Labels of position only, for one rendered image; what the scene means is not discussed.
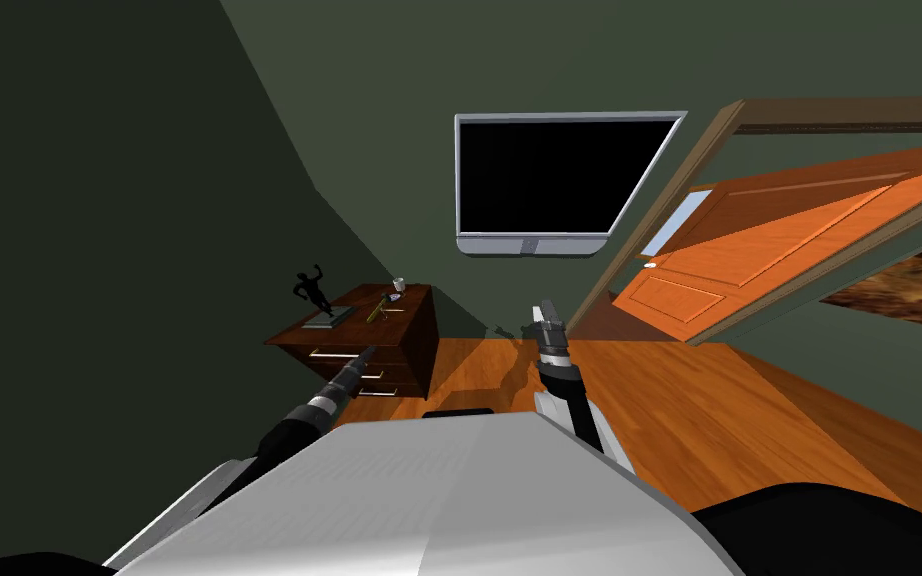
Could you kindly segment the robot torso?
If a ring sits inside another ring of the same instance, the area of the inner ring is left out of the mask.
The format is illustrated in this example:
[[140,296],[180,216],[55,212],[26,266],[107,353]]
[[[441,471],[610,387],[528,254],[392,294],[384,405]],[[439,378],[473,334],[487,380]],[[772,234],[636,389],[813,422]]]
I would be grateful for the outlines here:
[[744,576],[535,412],[346,424],[117,576]]

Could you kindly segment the dark brown wooden dresser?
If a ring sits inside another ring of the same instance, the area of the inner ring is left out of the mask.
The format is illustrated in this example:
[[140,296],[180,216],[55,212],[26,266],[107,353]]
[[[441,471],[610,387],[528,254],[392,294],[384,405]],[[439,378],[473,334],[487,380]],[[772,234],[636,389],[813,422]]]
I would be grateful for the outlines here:
[[433,287],[360,284],[332,301],[337,320],[315,312],[266,344],[326,380],[371,349],[355,390],[362,396],[427,398],[439,333]]

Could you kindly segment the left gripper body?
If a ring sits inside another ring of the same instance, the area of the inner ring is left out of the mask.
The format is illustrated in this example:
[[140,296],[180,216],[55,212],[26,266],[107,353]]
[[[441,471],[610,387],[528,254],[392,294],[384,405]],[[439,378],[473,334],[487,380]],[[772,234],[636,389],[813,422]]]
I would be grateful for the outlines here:
[[355,392],[365,373],[367,363],[377,351],[375,346],[368,347],[357,357],[348,361],[334,378],[334,385],[339,387],[343,394],[350,396]]

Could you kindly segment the orange wooden door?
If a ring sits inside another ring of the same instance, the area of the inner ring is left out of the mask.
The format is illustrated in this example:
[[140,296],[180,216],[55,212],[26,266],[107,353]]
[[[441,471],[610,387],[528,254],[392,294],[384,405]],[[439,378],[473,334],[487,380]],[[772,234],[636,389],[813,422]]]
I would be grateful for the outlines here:
[[614,303],[699,344],[921,223],[922,148],[722,181]]

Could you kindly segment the grey framed black television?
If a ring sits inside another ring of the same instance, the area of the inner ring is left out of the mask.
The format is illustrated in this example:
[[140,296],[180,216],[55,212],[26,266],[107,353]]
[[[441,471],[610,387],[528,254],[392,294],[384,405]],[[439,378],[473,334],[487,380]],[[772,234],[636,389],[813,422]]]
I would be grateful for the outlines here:
[[456,115],[458,250],[470,257],[597,253],[686,116],[684,111]]

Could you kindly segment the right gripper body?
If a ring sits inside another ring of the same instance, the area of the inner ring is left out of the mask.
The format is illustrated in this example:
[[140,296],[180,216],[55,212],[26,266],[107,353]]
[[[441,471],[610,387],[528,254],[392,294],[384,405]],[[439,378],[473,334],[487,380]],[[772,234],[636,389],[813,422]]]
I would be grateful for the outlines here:
[[566,329],[562,322],[535,321],[532,324],[532,332],[541,357],[569,360]]

